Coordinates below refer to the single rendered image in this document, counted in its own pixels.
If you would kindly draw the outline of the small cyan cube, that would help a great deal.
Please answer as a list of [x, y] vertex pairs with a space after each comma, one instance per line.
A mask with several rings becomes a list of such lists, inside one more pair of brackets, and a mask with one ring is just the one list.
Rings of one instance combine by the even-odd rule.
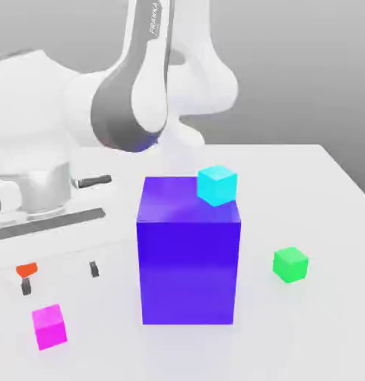
[[232, 170], [215, 165], [198, 171], [197, 196], [212, 206], [236, 199], [238, 176]]

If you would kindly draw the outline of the small magenta cube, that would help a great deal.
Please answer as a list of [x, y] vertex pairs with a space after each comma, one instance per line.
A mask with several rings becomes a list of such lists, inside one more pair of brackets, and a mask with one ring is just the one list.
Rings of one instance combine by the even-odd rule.
[[39, 350], [52, 348], [68, 341], [60, 305], [53, 304], [31, 313]]

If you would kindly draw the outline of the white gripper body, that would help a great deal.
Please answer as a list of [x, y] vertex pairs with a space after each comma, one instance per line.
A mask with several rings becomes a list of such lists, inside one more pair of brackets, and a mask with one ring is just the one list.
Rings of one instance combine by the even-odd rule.
[[0, 228], [0, 269], [112, 243], [117, 218], [104, 217], [43, 229], [39, 221]]

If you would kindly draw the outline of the small green cube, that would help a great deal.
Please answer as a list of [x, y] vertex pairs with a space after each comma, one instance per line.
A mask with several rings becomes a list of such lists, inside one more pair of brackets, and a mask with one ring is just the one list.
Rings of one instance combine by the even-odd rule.
[[296, 247], [274, 252], [273, 272], [287, 284], [304, 279], [308, 266], [309, 258]]

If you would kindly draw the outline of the large purple box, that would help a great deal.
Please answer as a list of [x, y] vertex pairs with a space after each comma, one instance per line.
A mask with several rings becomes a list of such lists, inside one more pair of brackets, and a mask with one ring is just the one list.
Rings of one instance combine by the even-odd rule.
[[144, 324], [232, 324], [241, 236], [234, 201], [212, 206], [194, 177], [147, 176], [136, 221]]

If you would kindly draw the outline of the small red cube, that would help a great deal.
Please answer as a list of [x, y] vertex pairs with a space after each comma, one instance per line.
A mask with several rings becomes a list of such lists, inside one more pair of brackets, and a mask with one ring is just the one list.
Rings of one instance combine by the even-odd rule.
[[29, 278], [38, 271], [36, 262], [22, 264], [16, 267], [16, 272], [21, 278]]

